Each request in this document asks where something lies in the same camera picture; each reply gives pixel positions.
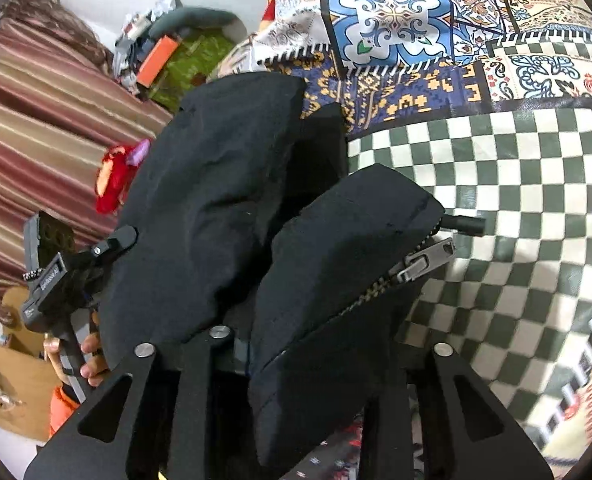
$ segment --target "orange sleeve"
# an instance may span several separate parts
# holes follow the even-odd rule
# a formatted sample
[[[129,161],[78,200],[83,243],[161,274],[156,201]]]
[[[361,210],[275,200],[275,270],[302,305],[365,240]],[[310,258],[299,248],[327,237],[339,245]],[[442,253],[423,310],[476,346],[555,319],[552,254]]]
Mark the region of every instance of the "orange sleeve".
[[[58,386],[51,395],[49,436],[52,437],[66,422],[72,413],[80,406],[64,393],[62,386]]]

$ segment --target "green fabric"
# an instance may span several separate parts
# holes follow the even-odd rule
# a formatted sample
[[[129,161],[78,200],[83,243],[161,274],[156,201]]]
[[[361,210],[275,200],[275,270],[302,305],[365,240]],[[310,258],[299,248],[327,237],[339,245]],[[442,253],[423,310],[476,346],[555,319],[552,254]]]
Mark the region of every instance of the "green fabric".
[[[192,34],[158,74],[149,89],[149,98],[176,113],[186,92],[195,87],[192,80],[209,75],[233,46],[221,30],[200,30]]]

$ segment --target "triangular cutout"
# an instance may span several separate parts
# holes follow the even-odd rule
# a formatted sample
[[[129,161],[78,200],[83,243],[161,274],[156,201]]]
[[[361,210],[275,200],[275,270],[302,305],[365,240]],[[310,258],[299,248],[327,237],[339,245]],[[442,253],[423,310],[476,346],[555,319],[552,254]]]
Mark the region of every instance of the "triangular cutout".
[[[504,428],[500,418],[487,406],[467,378],[462,375],[455,376],[454,383],[471,442],[478,442],[503,433]]]
[[[78,426],[78,432],[107,444],[113,442],[113,439],[116,438],[116,431],[118,431],[118,424],[131,387],[131,381],[131,376],[122,376],[87,413]]]

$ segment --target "orange box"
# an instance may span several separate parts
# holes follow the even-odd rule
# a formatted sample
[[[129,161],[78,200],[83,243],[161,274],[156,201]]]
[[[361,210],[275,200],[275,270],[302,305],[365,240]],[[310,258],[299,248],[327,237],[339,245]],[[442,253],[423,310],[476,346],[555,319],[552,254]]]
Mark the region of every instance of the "orange box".
[[[137,81],[144,87],[149,88],[154,82],[160,70],[163,69],[165,63],[169,61],[172,54],[178,48],[180,43],[173,41],[169,36],[160,38],[156,46],[149,53],[140,67]]]

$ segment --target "black fabric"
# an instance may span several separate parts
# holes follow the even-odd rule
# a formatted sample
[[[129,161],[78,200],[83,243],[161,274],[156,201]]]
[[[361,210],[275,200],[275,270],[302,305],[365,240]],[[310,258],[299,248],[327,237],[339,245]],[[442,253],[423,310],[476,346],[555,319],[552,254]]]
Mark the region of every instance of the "black fabric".
[[[443,213],[428,192],[376,164],[343,179],[274,238],[251,343],[249,401],[262,465],[296,463],[351,423],[381,385],[400,296],[348,307]]]
[[[189,92],[153,143],[119,221],[138,241],[100,306],[111,367],[143,341],[186,341],[257,284],[304,89],[277,73],[225,77]]]

